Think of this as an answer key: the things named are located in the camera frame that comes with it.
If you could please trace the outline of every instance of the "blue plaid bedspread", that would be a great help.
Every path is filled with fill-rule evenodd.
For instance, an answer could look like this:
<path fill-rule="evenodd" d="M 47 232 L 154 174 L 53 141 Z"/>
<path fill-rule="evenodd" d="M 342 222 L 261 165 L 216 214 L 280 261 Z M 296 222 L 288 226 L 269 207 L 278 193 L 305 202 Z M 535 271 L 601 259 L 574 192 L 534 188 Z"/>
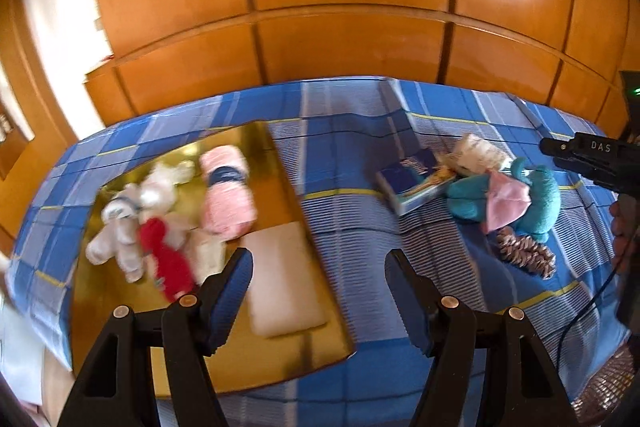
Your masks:
<path fill-rule="evenodd" d="M 358 351 L 344 363 L 281 385 L 222 398 L 234 425 L 401 426 L 418 402 L 430 360 L 407 340 L 383 274 L 401 247 L 418 273 L 477 310 L 526 309 L 554 353 L 564 325 L 610 272 L 608 190 L 557 171 L 562 211 L 549 247 L 547 281 L 495 257 L 477 225 L 456 223 L 433 200 L 398 219 L 374 174 L 418 148 L 449 152 L 465 132 L 509 156 L 548 164 L 542 137 L 601 134 L 593 124 L 503 93 L 377 77 L 308 80 L 232 92 L 116 124 L 70 147 L 44 180 L 15 242 L 8 286 L 47 346 L 70 365 L 69 313 L 82 229 L 106 182 L 164 152 L 228 126 L 268 120 L 300 197 L 324 268 Z M 567 336 L 560 373 L 576 396 L 626 330 L 613 286 Z M 478 350 L 465 425 L 475 425 L 484 352 Z"/>

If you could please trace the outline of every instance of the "pink stuffed toy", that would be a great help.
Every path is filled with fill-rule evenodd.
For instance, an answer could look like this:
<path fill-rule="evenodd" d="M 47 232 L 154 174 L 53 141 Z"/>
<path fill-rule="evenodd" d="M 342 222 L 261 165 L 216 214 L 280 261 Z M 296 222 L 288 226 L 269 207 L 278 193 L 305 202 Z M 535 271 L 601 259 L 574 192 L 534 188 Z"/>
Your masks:
<path fill-rule="evenodd" d="M 482 233 L 493 232 L 520 219 L 531 204 L 529 185 L 502 172 L 488 171 L 488 174 L 486 216 L 480 224 Z"/>
<path fill-rule="evenodd" d="M 159 217 L 140 226 L 140 243 L 148 253 L 148 273 L 169 302 L 177 301 L 195 286 L 189 263 L 182 254 L 165 243 L 168 227 Z"/>
<path fill-rule="evenodd" d="M 245 180 L 249 167 L 238 147 L 223 145 L 200 157 L 202 176 L 209 186 L 202 210 L 202 227 L 230 241 L 249 232 L 256 210 Z"/>

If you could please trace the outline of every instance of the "red stuffed toy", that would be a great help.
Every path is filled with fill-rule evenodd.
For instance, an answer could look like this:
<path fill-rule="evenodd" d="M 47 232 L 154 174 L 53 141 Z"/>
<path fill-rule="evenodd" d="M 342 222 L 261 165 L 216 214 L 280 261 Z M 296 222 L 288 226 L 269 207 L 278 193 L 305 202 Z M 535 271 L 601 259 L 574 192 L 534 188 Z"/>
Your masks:
<path fill-rule="evenodd" d="M 140 243 L 148 254 L 145 260 L 149 275 L 167 300 L 174 302 L 190 293 L 195 282 L 187 260 L 178 250 L 164 243 L 166 232 L 166 223 L 159 217 L 152 217 L 140 226 Z"/>

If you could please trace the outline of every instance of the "white stuffed animal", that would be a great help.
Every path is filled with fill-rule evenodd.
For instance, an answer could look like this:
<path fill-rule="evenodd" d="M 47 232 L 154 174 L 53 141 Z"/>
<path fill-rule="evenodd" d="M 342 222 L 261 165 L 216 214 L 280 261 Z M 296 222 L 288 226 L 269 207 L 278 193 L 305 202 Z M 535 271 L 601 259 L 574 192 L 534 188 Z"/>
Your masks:
<path fill-rule="evenodd" d="M 166 214 L 175 203 L 175 185 L 190 181 L 194 170 L 195 165 L 190 160 L 182 161 L 175 167 L 162 162 L 156 163 L 140 184 L 142 208 L 152 210 L 159 216 Z"/>
<path fill-rule="evenodd" d="M 115 256 L 127 282 L 135 282 L 144 275 L 138 245 L 139 211 L 140 188 L 127 184 L 102 210 L 104 227 L 84 251 L 89 263 L 103 264 Z"/>

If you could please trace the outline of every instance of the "black cable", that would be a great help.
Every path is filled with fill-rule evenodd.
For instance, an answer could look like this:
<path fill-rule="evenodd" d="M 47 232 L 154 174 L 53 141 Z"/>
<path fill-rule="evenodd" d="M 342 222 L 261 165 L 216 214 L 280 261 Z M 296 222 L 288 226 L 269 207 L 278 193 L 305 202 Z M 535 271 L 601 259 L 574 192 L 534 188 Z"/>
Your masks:
<path fill-rule="evenodd" d="M 558 342 L 558 350 L 556 351 L 556 371 L 558 372 L 560 371 L 560 356 L 562 354 L 562 343 L 564 342 L 564 338 L 566 337 L 567 333 L 569 333 L 569 330 L 571 330 L 571 328 L 573 328 L 575 324 L 582 317 L 584 317 L 589 311 L 591 311 L 591 306 L 593 305 L 593 303 L 595 303 L 598 297 L 602 295 L 602 292 L 604 292 L 606 287 L 613 280 L 614 275 L 618 273 L 618 268 L 622 265 L 623 259 L 631 251 L 631 247 L 635 242 L 636 237 L 638 237 L 638 230 L 639 230 L 638 223 L 636 223 L 634 229 L 635 229 L 634 234 L 631 236 L 631 238 L 629 239 L 629 242 L 626 244 L 625 251 L 623 251 L 622 256 L 620 257 L 620 260 L 618 261 L 618 264 L 616 264 L 616 267 L 611 271 L 611 273 L 609 274 L 609 277 L 607 277 L 607 280 L 604 282 L 602 286 L 600 286 L 600 289 L 595 293 L 595 295 L 591 298 L 591 300 L 582 307 L 582 309 L 578 312 L 578 314 L 575 315 L 575 317 L 572 318 L 571 322 L 569 322 L 564 327 L 564 330 L 562 330 L 562 335 L 560 335 L 560 341 Z"/>

